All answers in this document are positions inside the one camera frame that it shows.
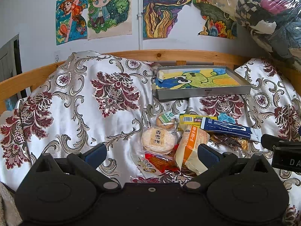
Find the blond boy cartoon drawing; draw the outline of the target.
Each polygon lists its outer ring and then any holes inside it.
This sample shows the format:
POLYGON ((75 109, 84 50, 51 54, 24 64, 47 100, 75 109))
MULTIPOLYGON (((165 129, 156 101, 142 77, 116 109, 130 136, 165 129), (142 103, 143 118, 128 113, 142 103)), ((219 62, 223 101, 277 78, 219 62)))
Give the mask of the blond boy cartoon drawing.
POLYGON ((87 39, 132 34, 131 0, 88 0, 87 39))

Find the dark dried snack packet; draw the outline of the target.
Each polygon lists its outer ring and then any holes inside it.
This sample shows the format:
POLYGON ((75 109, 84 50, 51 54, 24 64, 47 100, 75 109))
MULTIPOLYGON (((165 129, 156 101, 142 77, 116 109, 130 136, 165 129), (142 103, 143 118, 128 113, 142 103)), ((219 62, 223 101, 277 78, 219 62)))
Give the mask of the dark dried snack packet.
POLYGON ((233 150, 242 148, 241 144, 235 139, 227 135, 222 134, 210 134, 210 139, 217 145, 224 145, 230 147, 233 150))

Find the red clear snack packet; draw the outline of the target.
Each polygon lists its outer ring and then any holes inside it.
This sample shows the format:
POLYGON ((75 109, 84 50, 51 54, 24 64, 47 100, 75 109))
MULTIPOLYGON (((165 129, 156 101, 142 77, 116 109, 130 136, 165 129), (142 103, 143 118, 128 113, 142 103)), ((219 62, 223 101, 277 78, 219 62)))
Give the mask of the red clear snack packet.
POLYGON ((179 171, 174 161, 174 155, 178 146, 176 144, 167 155, 144 152, 139 154, 132 153, 131 158, 145 179, 154 178, 164 174, 166 171, 179 171))

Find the light blue snack packet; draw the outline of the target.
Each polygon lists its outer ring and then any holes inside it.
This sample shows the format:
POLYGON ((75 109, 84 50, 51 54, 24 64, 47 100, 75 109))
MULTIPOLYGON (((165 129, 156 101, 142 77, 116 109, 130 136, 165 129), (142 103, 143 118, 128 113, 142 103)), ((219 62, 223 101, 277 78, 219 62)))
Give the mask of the light blue snack packet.
POLYGON ((223 121, 223 122, 228 122, 228 123, 231 123, 231 124, 236 123, 235 119, 233 117, 227 115, 226 113, 220 113, 218 115, 218 120, 223 121))

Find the yellow snack bar packet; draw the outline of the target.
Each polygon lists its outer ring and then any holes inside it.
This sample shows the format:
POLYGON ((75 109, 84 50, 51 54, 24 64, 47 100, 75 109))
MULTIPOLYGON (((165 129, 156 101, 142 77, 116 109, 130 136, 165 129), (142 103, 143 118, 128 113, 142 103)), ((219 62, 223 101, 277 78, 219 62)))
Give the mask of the yellow snack bar packet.
POLYGON ((197 127, 200 127, 203 117, 217 120, 216 116, 200 116, 200 115, 195 115, 195 114, 180 114, 178 130, 183 131, 183 128, 185 128, 187 125, 195 125, 197 127))

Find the round rice cracker packet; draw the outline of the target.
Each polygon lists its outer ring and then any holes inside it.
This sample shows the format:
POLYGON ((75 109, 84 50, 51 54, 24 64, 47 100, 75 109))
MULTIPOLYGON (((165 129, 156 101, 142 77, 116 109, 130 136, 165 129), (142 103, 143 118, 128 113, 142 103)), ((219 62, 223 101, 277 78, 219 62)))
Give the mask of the round rice cracker packet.
POLYGON ((153 127, 142 133, 141 143, 148 152, 167 155, 173 150, 176 138, 173 133, 166 129, 153 127))

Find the girl cartoon drawing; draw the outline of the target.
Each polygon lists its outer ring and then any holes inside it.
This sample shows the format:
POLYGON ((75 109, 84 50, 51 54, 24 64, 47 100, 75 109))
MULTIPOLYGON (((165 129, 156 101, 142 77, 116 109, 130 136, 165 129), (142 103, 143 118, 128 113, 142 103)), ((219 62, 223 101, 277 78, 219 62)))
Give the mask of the girl cartoon drawing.
POLYGON ((87 37, 87 23, 83 11, 88 0, 56 1, 56 45, 87 37))

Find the round biscuit green label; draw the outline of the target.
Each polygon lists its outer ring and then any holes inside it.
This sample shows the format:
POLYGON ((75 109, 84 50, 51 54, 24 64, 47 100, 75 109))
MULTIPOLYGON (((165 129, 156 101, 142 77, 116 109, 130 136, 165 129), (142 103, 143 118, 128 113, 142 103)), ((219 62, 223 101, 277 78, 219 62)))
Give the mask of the round biscuit green label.
POLYGON ((157 116, 156 125, 169 131, 175 130, 177 127, 176 116, 171 111, 163 112, 157 116))

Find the grey door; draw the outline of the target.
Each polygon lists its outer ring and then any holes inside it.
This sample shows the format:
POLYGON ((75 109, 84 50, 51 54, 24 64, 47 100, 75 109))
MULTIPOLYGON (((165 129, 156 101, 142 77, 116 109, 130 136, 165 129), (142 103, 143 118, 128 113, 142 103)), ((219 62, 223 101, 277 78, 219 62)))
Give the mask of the grey door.
POLYGON ((1 47, 0 66, 1 82, 22 73, 19 35, 14 36, 1 47))

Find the floral satin sofa cover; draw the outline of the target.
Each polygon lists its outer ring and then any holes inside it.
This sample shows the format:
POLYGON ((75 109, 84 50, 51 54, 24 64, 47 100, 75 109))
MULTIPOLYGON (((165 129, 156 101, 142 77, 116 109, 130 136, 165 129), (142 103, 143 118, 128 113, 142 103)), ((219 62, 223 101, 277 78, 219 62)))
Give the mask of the floral satin sofa cover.
POLYGON ((190 171, 164 171, 147 178, 132 155, 141 135, 164 112, 217 117, 299 141, 300 95, 265 59, 236 69, 251 84, 246 95, 194 97, 162 102, 151 84, 155 63, 96 52, 73 53, 29 97, 1 116, 1 225, 22 225, 9 189, 16 190, 42 153, 64 158, 104 143, 108 154, 97 170, 120 185, 178 183, 190 171))

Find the gold candy packet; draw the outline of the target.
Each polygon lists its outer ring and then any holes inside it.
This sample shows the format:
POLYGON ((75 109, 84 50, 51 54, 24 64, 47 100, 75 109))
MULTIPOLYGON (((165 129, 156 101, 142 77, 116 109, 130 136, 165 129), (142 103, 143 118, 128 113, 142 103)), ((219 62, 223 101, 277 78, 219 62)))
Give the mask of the gold candy packet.
POLYGON ((240 144, 241 148, 245 151, 249 150, 249 141, 247 139, 244 138, 236 138, 237 142, 240 144))

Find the orange white bread packet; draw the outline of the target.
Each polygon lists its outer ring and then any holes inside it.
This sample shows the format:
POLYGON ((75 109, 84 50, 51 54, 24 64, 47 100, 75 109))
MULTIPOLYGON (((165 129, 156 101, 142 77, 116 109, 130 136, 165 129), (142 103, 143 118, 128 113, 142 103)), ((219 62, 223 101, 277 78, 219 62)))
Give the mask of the orange white bread packet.
POLYGON ((207 170, 207 167, 198 158, 198 147, 207 144, 210 135, 195 125, 186 125, 183 129, 181 141, 174 155, 174 161, 181 170, 186 167, 196 175, 207 170))

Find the white wall pipe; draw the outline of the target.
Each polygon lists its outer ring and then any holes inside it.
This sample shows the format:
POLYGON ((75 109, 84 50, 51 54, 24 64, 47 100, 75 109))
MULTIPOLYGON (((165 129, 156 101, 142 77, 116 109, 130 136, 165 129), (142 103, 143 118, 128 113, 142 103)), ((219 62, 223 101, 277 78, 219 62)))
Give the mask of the white wall pipe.
POLYGON ((138 19, 138 48, 139 50, 143 49, 143 31, 142 31, 142 15, 143 15, 143 2, 142 0, 138 0, 138 13, 137 13, 137 19, 138 19))

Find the torn flower drawing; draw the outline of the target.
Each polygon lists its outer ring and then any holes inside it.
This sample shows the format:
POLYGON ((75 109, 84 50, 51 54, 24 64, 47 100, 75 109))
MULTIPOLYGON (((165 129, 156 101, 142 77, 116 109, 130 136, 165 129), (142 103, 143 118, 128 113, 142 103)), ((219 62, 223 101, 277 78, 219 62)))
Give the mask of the torn flower drawing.
POLYGON ((228 13, 212 5, 208 0, 192 0, 192 3, 201 11, 201 16, 205 20, 199 35, 227 39, 237 37, 236 22, 228 13))

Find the blue white biscuit box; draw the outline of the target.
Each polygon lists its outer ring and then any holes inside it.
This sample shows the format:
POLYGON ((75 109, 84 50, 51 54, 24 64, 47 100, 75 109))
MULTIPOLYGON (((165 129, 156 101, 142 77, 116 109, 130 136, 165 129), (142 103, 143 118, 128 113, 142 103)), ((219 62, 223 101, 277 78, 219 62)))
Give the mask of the blue white biscuit box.
POLYGON ((254 142, 260 142, 262 132, 260 129, 245 127, 238 124, 231 124, 224 121, 203 117, 201 129, 207 132, 227 134, 235 137, 246 138, 254 142))

